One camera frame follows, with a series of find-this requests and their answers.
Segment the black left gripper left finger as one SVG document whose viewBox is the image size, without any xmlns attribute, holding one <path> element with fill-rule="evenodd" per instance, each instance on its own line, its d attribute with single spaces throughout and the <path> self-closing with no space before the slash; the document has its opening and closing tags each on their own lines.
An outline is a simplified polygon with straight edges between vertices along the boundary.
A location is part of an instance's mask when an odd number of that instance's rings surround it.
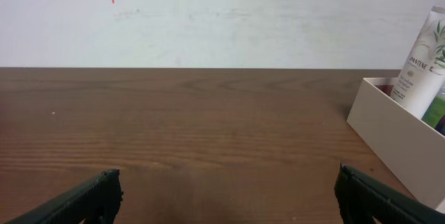
<svg viewBox="0 0 445 224">
<path fill-rule="evenodd" d="M 10 220 L 10 223 L 109 223 L 122 202 L 120 171 L 109 169 Z"/>
</svg>

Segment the white shampoo tube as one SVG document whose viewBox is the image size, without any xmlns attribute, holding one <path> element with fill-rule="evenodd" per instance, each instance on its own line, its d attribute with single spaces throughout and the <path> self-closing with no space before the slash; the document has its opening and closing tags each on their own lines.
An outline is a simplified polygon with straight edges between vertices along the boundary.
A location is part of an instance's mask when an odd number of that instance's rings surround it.
<svg viewBox="0 0 445 224">
<path fill-rule="evenodd" d="M 390 98 L 420 119 L 444 83 L 444 9 L 432 7 Z"/>
</svg>

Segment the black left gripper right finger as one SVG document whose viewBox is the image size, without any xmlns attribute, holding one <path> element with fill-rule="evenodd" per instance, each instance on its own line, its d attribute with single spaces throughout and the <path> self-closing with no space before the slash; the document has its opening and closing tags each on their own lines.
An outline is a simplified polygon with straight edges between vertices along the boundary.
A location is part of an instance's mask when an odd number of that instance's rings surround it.
<svg viewBox="0 0 445 224">
<path fill-rule="evenodd" d="M 444 215 L 352 166 L 340 165 L 334 194 L 344 224 L 444 224 Z"/>
</svg>

